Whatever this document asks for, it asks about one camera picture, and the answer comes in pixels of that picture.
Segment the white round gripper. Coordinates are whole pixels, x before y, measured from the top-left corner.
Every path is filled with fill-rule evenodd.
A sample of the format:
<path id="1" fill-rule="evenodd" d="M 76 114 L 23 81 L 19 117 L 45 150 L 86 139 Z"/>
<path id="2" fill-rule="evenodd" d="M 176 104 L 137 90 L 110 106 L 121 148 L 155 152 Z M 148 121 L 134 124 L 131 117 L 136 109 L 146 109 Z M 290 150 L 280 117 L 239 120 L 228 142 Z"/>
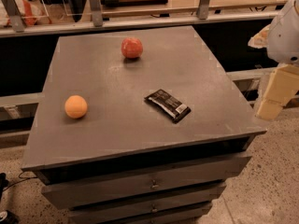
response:
<path id="1" fill-rule="evenodd" d="M 256 117 L 273 120 L 299 92 L 299 0 L 289 0 L 270 25 L 254 35 L 248 45 L 267 46 L 267 55 L 279 65 L 269 76 Z"/>

